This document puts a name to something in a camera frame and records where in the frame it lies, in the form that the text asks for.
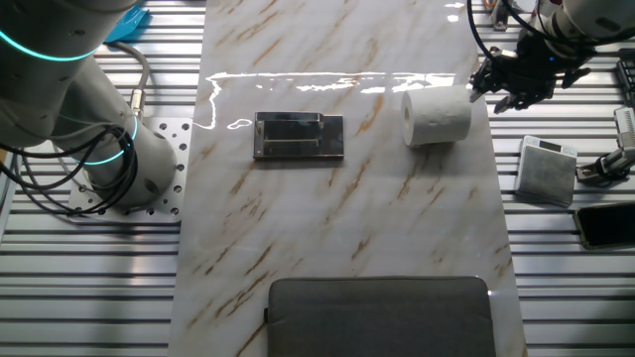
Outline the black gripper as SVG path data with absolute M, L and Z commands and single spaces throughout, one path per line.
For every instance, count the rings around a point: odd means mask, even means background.
M 479 69 L 470 76 L 469 101 L 475 102 L 488 92 L 503 88 L 512 73 L 508 95 L 497 102 L 494 113 L 509 109 L 524 110 L 553 97 L 556 76 L 565 69 L 565 59 L 536 35 L 522 33 L 515 52 L 492 47 Z

